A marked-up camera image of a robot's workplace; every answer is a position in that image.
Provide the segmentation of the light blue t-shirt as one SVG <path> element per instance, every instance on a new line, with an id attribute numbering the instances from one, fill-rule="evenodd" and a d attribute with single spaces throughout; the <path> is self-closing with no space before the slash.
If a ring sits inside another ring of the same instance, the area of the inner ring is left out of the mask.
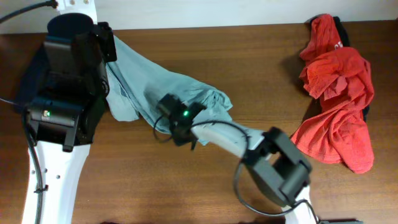
<path id="1" fill-rule="evenodd" d="M 106 64 L 110 91 L 106 100 L 117 121 L 144 118 L 158 132 L 169 134 L 169 122 L 156 108 L 167 94 L 186 104 L 201 103 L 211 108 L 215 119 L 231 121 L 233 104 L 221 90 L 150 61 L 115 37 L 117 61 Z"/>

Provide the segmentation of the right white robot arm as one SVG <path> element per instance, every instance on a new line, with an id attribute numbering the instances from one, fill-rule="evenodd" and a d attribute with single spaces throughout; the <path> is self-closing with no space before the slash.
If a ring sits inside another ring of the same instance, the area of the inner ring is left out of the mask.
<path id="1" fill-rule="evenodd" d="M 279 128 L 251 129 L 222 119 L 201 103 L 189 105 L 166 94 L 157 104 L 168 120 L 171 139 L 178 145 L 199 140 L 216 144 L 239 158 L 233 177 L 233 190 L 239 202 L 264 217 L 283 217 L 286 223 L 321 223 L 310 201 L 312 166 Z M 239 191 L 239 178 L 246 169 L 261 194 L 282 210 L 269 213 L 254 208 Z"/>

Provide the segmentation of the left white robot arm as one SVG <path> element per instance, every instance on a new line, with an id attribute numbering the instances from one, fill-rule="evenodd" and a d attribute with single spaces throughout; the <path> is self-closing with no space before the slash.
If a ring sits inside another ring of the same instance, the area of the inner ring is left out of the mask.
<path id="1" fill-rule="evenodd" d="M 23 223 L 70 223 L 78 181 L 117 59 L 113 30 L 95 7 L 61 3 L 21 82 L 29 182 Z"/>

